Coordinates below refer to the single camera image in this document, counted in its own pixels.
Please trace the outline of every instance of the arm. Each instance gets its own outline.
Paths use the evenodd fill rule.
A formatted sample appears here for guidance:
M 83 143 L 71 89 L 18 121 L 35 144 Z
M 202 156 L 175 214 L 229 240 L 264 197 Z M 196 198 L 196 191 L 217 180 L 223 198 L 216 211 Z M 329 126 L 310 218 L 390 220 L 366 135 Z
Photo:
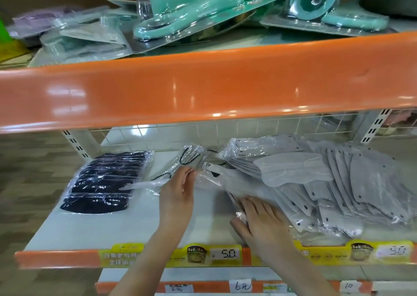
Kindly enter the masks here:
M 249 247 L 277 273 L 298 296 L 337 296 L 314 265 L 296 249 L 285 217 L 268 203 L 253 197 L 242 199 L 249 228 L 231 221 Z
M 180 243 L 193 213 L 196 172 L 180 167 L 161 188 L 159 227 L 110 296 L 153 296 L 169 257 Z

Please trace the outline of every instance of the forearm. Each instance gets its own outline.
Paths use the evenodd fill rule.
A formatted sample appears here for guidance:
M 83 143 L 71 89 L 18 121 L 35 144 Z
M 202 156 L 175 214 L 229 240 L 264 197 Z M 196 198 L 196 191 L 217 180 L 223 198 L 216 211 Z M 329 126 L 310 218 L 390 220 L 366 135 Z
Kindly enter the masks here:
M 153 296 L 179 240 L 169 230 L 158 229 L 110 296 Z
M 298 251 L 284 259 L 274 259 L 269 267 L 294 291 L 297 296 L 337 296 L 322 273 Z

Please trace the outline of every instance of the hand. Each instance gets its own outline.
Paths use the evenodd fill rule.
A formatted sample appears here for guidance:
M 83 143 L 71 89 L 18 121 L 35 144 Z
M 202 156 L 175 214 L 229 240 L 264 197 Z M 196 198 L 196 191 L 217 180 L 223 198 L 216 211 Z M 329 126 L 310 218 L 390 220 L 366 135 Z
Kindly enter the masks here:
M 241 202 L 249 228 L 238 218 L 231 224 L 266 265 L 272 267 L 299 254 L 285 225 L 285 216 L 278 209 L 251 196 Z
M 158 230 L 176 235 L 177 244 L 184 235 L 193 214 L 196 175 L 197 172 L 191 167 L 182 166 L 161 188 Z

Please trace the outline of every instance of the black packaged item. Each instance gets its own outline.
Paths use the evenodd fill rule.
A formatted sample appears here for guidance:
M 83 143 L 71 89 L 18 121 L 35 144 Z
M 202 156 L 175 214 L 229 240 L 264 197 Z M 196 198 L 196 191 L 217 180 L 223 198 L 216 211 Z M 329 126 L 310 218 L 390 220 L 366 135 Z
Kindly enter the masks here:
M 61 209 L 71 213 L 104 214 L 125 210 L 131 190 L 120 188 L 142 180 L 153 151 L 105 153 L 71 180 Z

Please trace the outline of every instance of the wire grid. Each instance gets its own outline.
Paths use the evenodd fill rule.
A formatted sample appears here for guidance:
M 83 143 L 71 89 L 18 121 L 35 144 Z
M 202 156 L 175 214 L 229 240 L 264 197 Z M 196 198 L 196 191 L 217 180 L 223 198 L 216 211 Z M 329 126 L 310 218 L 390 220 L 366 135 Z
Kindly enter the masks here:
M 385 120 L 376 136 L 414 137 L 417 135 L 417 108 L 394 109 Z
M 105 152 L 179 150 L 187 143 L 220 149 L 230 138 L 298 134 L 316 140 L 346 141 L 357 112 L 219 119 L 158 125 L 97 128 L 90 132 Z

